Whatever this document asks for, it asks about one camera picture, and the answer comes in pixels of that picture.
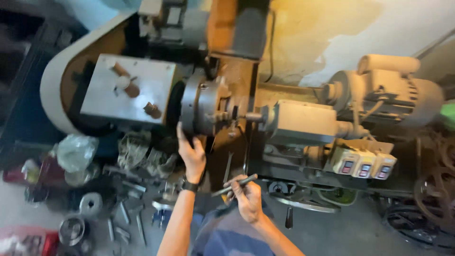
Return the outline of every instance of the lever handle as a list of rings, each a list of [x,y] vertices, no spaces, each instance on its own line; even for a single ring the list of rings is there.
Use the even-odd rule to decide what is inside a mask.
[[[292,207],[288,207],[288,214],[286,215],[286,222],[284,223],[284,226],[287,229],[292,229],[294,226],[293,224],[293,209]]]

